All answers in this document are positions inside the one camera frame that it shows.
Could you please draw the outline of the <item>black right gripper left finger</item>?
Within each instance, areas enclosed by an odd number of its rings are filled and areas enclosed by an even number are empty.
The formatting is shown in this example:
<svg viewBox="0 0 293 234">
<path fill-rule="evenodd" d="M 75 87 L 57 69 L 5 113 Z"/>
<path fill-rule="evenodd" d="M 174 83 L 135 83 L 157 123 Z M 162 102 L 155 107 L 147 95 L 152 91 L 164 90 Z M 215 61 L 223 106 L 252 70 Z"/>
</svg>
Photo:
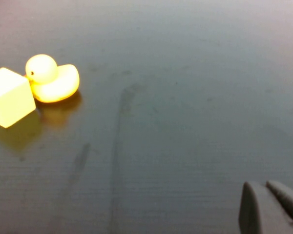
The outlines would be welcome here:
<svg viewBox="0 0 293 234">
<path fill-rule="evenodd" d="M 293 234 L 293 219 L 273 193 L 258 182 L 245 182 L 239 210 L 242 234 Z"/>
</svg>

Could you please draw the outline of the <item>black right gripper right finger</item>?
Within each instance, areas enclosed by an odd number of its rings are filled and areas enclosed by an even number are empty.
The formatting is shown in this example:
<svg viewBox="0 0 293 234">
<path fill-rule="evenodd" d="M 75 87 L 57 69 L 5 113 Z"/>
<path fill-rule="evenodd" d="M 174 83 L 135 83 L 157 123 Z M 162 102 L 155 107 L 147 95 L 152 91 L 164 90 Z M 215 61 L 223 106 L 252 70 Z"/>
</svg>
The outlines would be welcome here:
<svg viewBox="0 0 293 234">
<path fill-rule="evenodd" d="M 267 181 L 266 187 L 273 193 L 286 213 L 293 219 L 293 189 L 275 180 Z"/>
</svg>

